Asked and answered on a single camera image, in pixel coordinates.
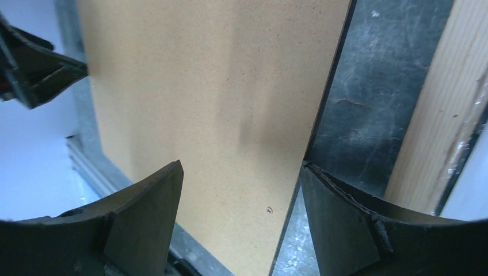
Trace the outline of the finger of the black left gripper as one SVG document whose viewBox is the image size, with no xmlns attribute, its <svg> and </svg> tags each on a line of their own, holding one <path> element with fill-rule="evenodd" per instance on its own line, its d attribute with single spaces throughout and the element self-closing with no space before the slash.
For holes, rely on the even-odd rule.
<svg viewBox="0 0 488 276">
<path fill-rule="evenodd" d="M 87 76 L 86 63 L 56 53 L 52 43 L 1 16 L 1 101 L 34 109 Z"/>
</svg>

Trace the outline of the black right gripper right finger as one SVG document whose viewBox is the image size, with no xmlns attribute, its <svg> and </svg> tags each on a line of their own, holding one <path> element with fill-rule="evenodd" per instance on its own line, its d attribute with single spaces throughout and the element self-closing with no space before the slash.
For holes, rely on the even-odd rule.
<svg viewBox="0 0 488 276">
<path fill-rule="evenodd" d="M 486 275 L 487 221 L 405 209 L 305 162 L 300 170 L 321 275 Z"/>
</svg>

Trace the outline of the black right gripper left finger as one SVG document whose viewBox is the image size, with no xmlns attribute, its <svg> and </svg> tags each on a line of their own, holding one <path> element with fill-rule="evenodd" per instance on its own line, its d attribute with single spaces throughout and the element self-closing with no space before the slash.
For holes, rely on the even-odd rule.
<svg viewBox="0 0 488 276">
<path fill-rule="evenodd" d="M 179 160 L 57 217 L 1 222 L 2 275 L 163 275 L 181 196 Z"/>
</svg>

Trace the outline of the brown wooden picture frame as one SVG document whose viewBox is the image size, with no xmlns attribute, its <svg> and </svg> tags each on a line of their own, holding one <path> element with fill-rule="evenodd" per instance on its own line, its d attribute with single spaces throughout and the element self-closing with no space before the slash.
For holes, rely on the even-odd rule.
<svg viewBox="0 0 488 276">
<path fill-rule="evenodd" d="M 455 1 L 384 199 L 434 215 L 487 105 L 487 2 Z"/>
</svg>

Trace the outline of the brown fibreboard backing board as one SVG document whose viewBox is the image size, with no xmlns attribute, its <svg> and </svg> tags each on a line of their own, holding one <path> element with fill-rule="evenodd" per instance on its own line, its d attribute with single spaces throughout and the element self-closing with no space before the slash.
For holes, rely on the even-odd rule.
<svg viewBox="0 0 488 276">
<path fill-rule="evenodd" d="M 268 275 L 350 1 L 79 1 L 104 154 L 132 181 L 179 160 L 177 223 Z"/>
</svg>

